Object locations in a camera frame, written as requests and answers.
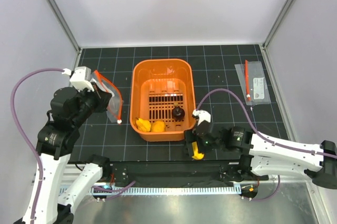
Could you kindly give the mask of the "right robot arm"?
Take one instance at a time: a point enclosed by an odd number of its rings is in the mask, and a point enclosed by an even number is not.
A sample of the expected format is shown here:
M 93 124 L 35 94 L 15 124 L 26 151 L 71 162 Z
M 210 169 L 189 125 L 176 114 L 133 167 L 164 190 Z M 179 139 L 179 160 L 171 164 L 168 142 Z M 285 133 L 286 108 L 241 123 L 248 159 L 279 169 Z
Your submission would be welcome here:
M 214 132 L 206 121 L 184 131 L 184 139 L 188 155 L 195 160 L 213 150 L 237 154 L 234 174 L 228 176 L 234 181 L 280 175 L 309 178 L 318 187 L 336 189 L 336 144 L 332 141 L 303 144 L 239 126 Z

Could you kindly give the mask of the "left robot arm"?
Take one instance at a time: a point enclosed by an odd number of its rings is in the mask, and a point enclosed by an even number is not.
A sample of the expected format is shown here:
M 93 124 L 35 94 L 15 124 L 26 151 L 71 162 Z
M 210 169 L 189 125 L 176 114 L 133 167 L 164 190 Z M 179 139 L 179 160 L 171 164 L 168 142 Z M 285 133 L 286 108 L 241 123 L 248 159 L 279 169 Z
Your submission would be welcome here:
M 70 187 L 60 194 L 66 165 L 80 137 L 79 129 L 93 114 L 105 112 L 112 95 L 65 87 L 54 93 L 47 122 L 37 135 L 37 165 L 32 196 L 17 223 L 72 223 L 74 214 L 94 183 L 110 179 L 112 169 L 107 157 L 93 154 Z

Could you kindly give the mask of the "orange plastic basket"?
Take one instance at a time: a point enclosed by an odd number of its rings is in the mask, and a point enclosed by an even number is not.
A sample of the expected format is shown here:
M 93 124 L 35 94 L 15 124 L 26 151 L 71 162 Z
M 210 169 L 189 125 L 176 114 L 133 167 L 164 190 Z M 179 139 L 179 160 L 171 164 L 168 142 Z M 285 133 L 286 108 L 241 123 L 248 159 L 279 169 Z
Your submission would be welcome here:
M 182 121 L 172 118 L 173 104 L 185 111 Z M 181 141 L 184 131 L 195 125 L 192 112 L 196 108 L 193 72 L 187 61 L 181 59 L 151 59 L 139 62 L 133 70 L 130 124 L 147 142 Z M 141 132 L 136 118 L 164 121 L 165 132 Z

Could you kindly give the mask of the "clear zip bag orange zipper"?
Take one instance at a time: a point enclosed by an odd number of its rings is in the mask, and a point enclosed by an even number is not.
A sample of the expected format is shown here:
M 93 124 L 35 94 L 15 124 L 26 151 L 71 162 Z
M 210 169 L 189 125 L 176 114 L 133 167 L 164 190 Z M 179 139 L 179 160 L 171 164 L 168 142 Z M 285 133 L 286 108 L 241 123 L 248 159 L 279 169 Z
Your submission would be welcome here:
M 98 70 L 92 73 L 91 81 L 94 82 L 101 91 L 111 95 L 106 105 L 107 117 L 112 123 L 121 124 L 123 99 L 119 89 Z

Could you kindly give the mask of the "yellow toy pepper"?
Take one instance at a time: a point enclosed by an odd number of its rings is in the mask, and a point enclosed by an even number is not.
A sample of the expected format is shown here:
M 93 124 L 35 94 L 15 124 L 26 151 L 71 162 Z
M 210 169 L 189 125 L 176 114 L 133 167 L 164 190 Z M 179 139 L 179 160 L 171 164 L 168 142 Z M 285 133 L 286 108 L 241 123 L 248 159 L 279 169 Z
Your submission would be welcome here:
M 204 153 L 199 152 L 196 141 L 192 143 L 192 158 L 194 160 L 202 160 L 204 158 Z

